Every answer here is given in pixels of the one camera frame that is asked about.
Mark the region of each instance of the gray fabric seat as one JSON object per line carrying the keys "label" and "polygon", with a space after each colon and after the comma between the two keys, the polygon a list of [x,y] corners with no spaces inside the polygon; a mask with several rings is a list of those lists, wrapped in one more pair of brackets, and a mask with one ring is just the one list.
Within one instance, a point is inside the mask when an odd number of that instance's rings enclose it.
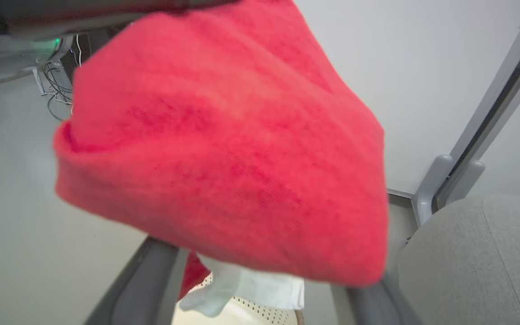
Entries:
{"label": "gray fabric seat", "polygon": [[398,281],[424,325],[520,325],[520,198],[439,210],[400,253]]}

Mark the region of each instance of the white cable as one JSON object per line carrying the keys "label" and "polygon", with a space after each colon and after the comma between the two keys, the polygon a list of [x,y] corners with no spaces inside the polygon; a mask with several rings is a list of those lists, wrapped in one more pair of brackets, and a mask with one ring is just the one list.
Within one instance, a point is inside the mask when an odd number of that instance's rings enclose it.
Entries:
{"label": "white cable", "polygon": [[79,46],[79,34],[76,35],[76,43],[78,44],[78,50],[80,52],[79,66],[81,66],[81,47]]}
{"label": "white cable", "polygon": [[59,93],[55,93],[53,94],[53,100],[56,101],[56,102],[60,102],[60,103],[64,103],[64,104],[68,104],[68,105],[73,105],[74,103],[70,103],[70,102],[66,102],[66,101],[62,101],[61,99],[57,99],[57,95]]}

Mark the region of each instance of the white cloth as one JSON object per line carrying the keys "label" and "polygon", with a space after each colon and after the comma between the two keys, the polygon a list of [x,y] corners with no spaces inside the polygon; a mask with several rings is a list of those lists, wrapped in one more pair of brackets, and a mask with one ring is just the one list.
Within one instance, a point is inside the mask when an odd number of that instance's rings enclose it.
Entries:
{"label": "white cloth", "polygon": [[297,276],[260,272],[198,255],[212,272],[212,283],[194,290],[180,301],[183,311],[218,316],[233,296],[272,308],[304,308],[304,279]]}

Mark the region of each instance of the gray plastic bracket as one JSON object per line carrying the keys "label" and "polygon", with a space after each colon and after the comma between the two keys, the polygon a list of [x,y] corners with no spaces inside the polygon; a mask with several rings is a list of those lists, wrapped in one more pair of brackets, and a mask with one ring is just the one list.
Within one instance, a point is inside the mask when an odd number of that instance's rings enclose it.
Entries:
{"label": "gray plastic bracket", "polygon": [[429,172],[418,187],[417,193],[413,195],[414,216],[417,225],[421,227],[433,215],[433,197],[437,190],[448,177],[453,167],[452,156],[441,154],[435,158]]}
{"label": "gray plastic bracket", "polygon": [[460,172],[458,181],[446,199],[446,205],[465,198],[475,183],[477,183],[479,177],[481,177],[484,171],[484,162],[479,160],[469,162],[468,165]]}
{"label": "gray plastic bracket", "polygon": [[[99,301],[85,325],[170,325],[188,251],[148,237]],[[365,288],[345,288],[351,325],[421,325],[385,275]]]}

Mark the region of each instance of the fuzzy red fabric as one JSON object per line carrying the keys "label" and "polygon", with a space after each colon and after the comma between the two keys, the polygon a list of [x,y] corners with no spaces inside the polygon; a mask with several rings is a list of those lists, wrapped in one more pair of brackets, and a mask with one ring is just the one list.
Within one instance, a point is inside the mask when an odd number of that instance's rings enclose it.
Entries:
{"label": "fuzzy red fabric", "polygon": [[249,268],[380,279],[384,132],[290,0],[147,16],[76,71],[74,102],[64,200]]}

